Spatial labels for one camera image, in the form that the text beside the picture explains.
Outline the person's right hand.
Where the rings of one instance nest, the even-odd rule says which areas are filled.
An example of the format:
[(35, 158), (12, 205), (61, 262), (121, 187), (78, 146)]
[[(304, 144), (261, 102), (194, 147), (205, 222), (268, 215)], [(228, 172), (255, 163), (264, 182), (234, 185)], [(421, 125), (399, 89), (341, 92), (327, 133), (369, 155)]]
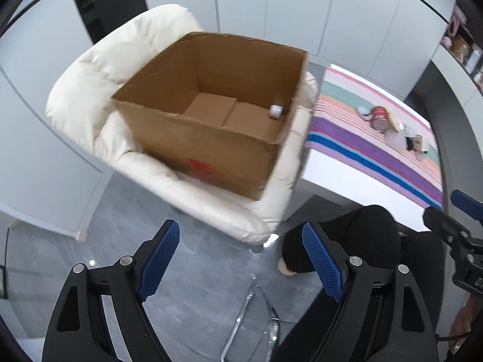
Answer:
[(470, 295), (465, 304), (459, 309), (449, 332), (451, 337), (458, 337), (456, 340), (449, 341), (449, 352), (452, 355), (459, 350), (466, 340), (466, 338), (463, 338), (462, 336), (467, 332), (471, 332), (472, 322), (479, 314), (481, 309), (482, 299), (474, 295)]

